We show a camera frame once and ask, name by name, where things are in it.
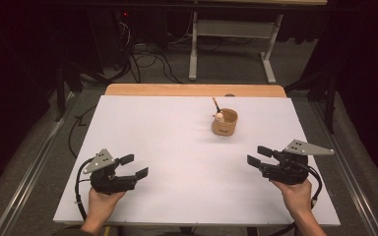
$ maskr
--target white table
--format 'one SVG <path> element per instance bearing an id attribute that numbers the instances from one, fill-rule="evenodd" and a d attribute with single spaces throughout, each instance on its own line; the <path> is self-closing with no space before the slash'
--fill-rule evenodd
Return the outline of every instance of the white table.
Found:
<path id="1" fill-rule="evenodd" d="M 291 100 L 217 96 L 217 101 L 238 112 L 231 137 L 212 133 L 216 109 L 210 96 L 103 96 L 54 220 L 82 222 L 74 193 L 79 166 L 107 148 L 114 157 L 135 154 L 135 161 L 117 168 L 118 176 L 150 168 L 118 203 L 108 220 L 112 225 L 291 223 L 280 191 L 247 164 L 247 154 L 277 164 L 257 154 L 257 146 L 281 150 L 293 139 L 306 142 Z M 312 156 L 309 164 L 318 170 Z M 316 189 L 317 182 L 309 179 Z M 89 188 L 89 182 L 80 186 L 86 208 Z M 325 188 L 314 213 L 322 225 L 340 224 Z"/>

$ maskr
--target silver metal plate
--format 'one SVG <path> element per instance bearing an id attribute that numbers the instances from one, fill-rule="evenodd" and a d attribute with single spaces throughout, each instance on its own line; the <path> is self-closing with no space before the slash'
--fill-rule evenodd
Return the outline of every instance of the silver metal plate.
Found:
<path id="1" fill-rule="evenodd" d="M 332 155 L 335 153 L 333 149 L 310 145 L 299 140 L 293 140 L 284 148 L 284 151 L 300 155 Z"/>
<path id="2" fill-rule="evenodd" d="M 96 170 L 99 170 L 113 163 L 115 163 L 114 158 L 108 152 L 108 150 L 104 148 L 99 153 L 96 154 L 96 156 L 94 157 L 94 160 L 92 160 L 92 162 L 84 170 L 84 174 L 92 173 Z"/>

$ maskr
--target hand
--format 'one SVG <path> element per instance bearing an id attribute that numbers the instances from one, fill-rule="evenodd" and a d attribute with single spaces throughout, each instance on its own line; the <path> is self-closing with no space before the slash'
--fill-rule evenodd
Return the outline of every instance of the hand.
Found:
<path id="1" fill-rule="evenodd" d="M 106 220 L 112 215 L 118 201 L 126 192 L 106 195 L 98 193 L 94 188 L 89 190 L 89 210 L 81 230 L 97 235 Z"/>
<path id="2" fill-rule="evenodd" d="M 282 191 L 283 202 L 296 226 L 304 236 L 325 236 L 312 213 L 312 184 L 307 179 L 302 184 L 286 185 L 278 181 L 271 182 Z"/>
<path id="3" fill-rule="evenodd" d="M 300 213 L 311 211 L 312 184 L 307 179 L 296 185 L 286 185 L 274 180 L 271 182 L 282 191 L 284 205 L 293 218 Z"/>

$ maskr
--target small wooden cup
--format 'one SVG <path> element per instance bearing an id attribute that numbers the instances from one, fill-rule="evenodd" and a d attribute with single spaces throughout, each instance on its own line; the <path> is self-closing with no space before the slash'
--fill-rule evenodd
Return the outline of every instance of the small wooden cup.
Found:
<path id="1" fill-rule="evenodd" d="M 223 108 L 220 110 L 223 115 L 223 122 L 214 119 L 213 132 L 219 136 L 231 136 L 234 134 L 238 120 L 238 114 L 234 110 Z"/>

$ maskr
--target wooden table edge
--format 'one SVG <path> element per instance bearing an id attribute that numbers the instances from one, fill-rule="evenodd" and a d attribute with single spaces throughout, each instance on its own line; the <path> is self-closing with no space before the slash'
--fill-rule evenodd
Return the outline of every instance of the wooden table edge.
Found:
<path id="1" fill-rule="evenodd" d="M 105 95 L 286 97 L 278 85 L 112 84 Z"/>

